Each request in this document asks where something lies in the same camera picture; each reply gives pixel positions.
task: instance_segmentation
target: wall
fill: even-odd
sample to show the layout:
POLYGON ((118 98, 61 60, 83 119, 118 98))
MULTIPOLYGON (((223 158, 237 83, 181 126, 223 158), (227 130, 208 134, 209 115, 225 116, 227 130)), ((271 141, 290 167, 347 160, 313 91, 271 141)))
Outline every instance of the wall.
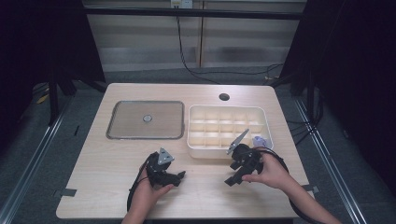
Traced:
MULTIPOLYGON (((86 0, 85 6, 170 7, 170 1, 86 0)), ((302 12, 305 1, 194 1, 193 8, 302 12)), ((105 72, 183 67, 177 20, 154 16, 88 16, 105 72)), ((188 67, 283 63, 297 21, 180 18, 188 67)))

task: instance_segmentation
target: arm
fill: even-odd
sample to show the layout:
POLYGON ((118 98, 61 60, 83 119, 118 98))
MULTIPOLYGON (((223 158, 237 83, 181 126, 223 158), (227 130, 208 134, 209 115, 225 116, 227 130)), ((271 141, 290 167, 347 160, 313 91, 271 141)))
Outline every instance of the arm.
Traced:
POLYGON ((303 187, 282 167, 279 161, 269 154, 262 154, 263 170, 259 175, 244 175, 248 182, 263 183, 271 188, 282 190, 291 201, 307 216, 322 223, 341 223, 323 208, 303 187))
POLYGON ((147 178, 146 168, 143 169, 142 175, 139 177, 139 185, 134 192, 131 208, 125 215, 122 224, 141 224, 146 219, 149 211, 157 203, 157 201, 166 194, 173 185, 167 185, 160 189, 154 189, 147 178))

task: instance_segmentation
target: metal tray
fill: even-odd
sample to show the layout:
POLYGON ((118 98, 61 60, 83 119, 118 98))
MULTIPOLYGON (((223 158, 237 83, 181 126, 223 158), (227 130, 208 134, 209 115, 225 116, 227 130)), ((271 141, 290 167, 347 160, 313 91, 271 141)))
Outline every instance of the metal tray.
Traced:
POLYGON ((119 101, 113 109, 109 139, 178 139, 184 133, 180 101, 119 101))

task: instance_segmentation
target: wrist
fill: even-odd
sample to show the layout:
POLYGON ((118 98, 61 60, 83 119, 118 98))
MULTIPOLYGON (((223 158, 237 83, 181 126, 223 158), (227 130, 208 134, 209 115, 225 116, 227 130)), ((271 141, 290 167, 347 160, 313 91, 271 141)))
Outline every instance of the wrist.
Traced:
POLYGON ((147 214, 130 211, 126 214, 122 224, 141 224, 145 221, 147 214))

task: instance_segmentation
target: white object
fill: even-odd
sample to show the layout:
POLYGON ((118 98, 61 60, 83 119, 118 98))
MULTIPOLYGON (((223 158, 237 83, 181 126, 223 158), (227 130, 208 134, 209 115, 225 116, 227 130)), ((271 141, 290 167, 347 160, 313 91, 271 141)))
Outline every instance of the white object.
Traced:
POLYGON ((192 8, 192 0, 182 0, 181 8, 192 8))
POLYGON ((265 112, 260 107, 193 105, 189 110, 187 142, 190 155, 201 159, 230 159, 227 150, 244 130, 249 132, 241 143, 254 147, 252 138, 266 140, 268 148, 273 141, 265 112))

